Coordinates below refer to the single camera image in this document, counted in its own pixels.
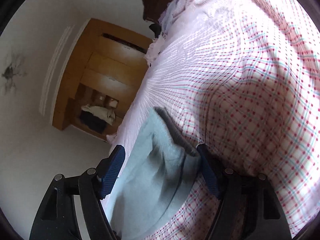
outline plaid bedsheet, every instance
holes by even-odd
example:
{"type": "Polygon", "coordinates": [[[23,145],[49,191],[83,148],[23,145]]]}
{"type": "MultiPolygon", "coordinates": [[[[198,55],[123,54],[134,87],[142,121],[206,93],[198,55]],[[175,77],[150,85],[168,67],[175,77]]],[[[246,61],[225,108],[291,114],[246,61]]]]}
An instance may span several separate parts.
{"type": "MultiPolygon", "coordinates": [[[[296,0],[179,0],[114,145],[129,157],[148,109],[165,107],[195,147],[240,174],[266,174],[296,235],[320,208],[319,41],[296,0]]],[[[218,205],[200,174],[146,239],[203,239],[218,205]]]]}

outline bed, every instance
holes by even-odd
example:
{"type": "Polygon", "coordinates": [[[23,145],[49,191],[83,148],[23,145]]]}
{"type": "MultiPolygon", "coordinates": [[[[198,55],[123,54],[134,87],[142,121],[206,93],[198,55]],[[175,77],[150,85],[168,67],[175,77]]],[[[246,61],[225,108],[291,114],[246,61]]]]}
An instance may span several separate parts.
{"type": "MultiPolygon", "coordinates": [[[[268,176],[294,237],[320,209],[315,24],[296,0],[179,0],[172,18],[112,142],[126,150],[123,168],[148,110],[166,108],[194,147],[205,143],[240,174],[268,176]]],[[[204,239],[218,206],[199,174],[175,216],[146,239],[204,239]]]]}

